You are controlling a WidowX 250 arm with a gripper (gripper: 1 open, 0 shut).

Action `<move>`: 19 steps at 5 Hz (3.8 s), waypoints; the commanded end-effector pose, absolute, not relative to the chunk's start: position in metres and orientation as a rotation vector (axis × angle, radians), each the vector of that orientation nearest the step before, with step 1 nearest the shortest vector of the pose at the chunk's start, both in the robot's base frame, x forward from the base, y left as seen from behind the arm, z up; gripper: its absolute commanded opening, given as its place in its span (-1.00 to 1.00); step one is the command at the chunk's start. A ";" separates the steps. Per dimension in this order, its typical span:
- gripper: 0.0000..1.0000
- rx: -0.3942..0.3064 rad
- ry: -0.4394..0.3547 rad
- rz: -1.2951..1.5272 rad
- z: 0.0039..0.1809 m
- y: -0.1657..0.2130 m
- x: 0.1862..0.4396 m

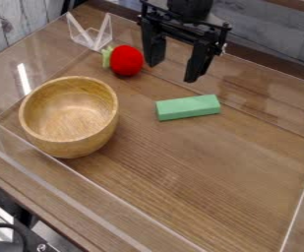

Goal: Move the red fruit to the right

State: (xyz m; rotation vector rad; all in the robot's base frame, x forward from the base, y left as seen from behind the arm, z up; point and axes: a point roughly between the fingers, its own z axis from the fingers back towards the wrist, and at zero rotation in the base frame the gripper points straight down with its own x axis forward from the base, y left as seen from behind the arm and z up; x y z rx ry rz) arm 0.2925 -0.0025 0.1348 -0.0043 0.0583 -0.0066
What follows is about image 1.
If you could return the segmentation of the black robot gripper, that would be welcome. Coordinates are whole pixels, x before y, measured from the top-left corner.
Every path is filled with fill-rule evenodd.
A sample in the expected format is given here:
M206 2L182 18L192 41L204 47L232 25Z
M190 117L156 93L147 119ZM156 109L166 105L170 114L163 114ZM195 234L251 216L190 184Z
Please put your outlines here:
M166 60L167 38L195 43L186 81L207 73L214 45L227 42L232 25L212 14L214 0L140 0L144 57L151 67Z

